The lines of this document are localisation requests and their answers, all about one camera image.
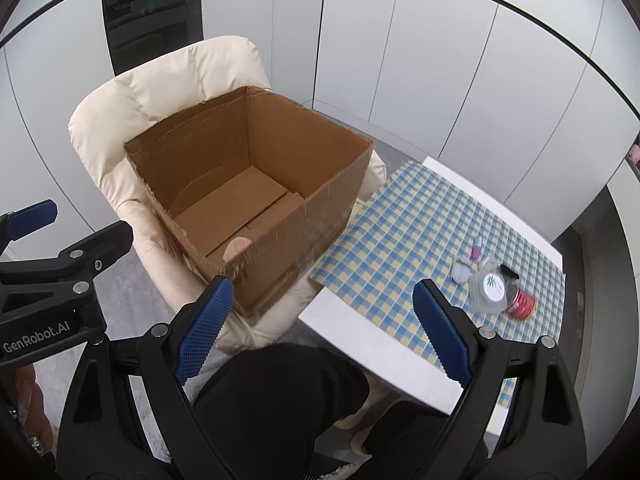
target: hand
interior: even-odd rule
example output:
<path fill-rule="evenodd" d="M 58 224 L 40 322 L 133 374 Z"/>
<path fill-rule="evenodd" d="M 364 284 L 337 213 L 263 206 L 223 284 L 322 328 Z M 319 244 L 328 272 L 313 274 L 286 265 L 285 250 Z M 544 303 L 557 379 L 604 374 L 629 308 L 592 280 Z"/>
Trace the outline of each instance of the hand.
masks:
<path fill-rule="evenodd" d="M 15 371 L 15 391 L 18 394 L 18 421 L 28 440 L 36 437 L 42 445 L 42 454 L 53 446 L 53 433 L 44 414 L 42 390 L 36 383 L 36 370 L 27 365 Z"/>

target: blue textured grip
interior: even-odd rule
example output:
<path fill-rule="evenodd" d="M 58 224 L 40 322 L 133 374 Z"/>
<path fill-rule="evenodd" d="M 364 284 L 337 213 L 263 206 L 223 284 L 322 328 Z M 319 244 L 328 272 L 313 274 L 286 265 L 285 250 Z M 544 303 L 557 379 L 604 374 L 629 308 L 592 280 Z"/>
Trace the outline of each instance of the blue textured grip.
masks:
<path fill-rule="evenodd" d="M 414 312 L 429 337 L 447 377 L 458 381 L 463 388 L 469 386 L 473 374 L 469 366 L 466 343 L 422 282 L 414 286 Z"/>
<path fill-rule="evenodd" d="M 4 228 L 7 240 L 16 241 L 44 226 L 53 224 L 58 216 L 58 206 L 53 200 L 45 200 L 22 211 L 11 213 Z"/>
<path fill-rule="evenodd" d="M 224 278 L 178 345 L 178 362 L 174 368 L 174 377 L 181 385 L 184 385 L 188 378 L 200 373 L 204 359 L 218 337 L 233 303 L 233 285 L 230 280 Z"/>

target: checkered tablecloth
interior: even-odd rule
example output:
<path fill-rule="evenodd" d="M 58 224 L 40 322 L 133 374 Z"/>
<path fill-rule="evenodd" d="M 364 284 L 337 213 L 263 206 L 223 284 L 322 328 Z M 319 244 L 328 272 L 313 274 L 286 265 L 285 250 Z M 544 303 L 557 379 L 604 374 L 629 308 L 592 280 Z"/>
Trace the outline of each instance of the checkered tablecloth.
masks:
<path fill-rule="evenodd" d="M 484 237 L 483 254 L 516 270 L 521 287 L 537 298 L 526 320 L 470 312 L 468 286 L 449 277 L 453 258 L 468 256 L 477 234 Z M 491 326 L 505 339 L 535 342 L 547 334 L 558 340 L 562 324 L 564 274 L 494 213 L 416 162 L 402 166 L 369 199 L 310 276 L 438 367 L 412 310 L 414 285 L 424 278 L 431 278 L 476 326 Z M 504 381 L 501 406 L 510 402 L 514 384 Z"/>

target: white countertop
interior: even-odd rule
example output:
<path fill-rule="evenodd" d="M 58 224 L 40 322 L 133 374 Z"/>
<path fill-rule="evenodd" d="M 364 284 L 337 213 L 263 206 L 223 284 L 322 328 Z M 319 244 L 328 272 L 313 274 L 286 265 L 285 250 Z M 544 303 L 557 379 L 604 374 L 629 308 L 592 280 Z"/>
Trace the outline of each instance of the white countertop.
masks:
<path fill-rule="evenodd" d="M 423 165 L 499 216 L 562 270 L 562 255 L 503 204 L 431 157 Z M 380 330 L 327 288 L 320 291 L 298 319 L 363 368 L 404 394 L 441 412 L 453 411 L 462 393 L 459 383 Z M 487 431 L 500 434 L 506 416 L 507 409 L 496 405 Z"/>

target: cardboard box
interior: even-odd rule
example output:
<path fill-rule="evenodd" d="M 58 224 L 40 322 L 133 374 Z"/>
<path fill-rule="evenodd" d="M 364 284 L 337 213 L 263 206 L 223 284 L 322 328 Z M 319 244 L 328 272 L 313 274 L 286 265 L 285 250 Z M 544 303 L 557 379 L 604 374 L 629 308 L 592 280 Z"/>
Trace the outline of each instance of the cardboard box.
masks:
<path fill-rule="evenodd" d="M 206 279 L 233 279 L 236 308 L 255 318 L 344 229 L 372 142 L 243 87 L 160 121 L 125 151 L 182 250 Z M 249 242 L 229 258 L 230 244 Z"/>

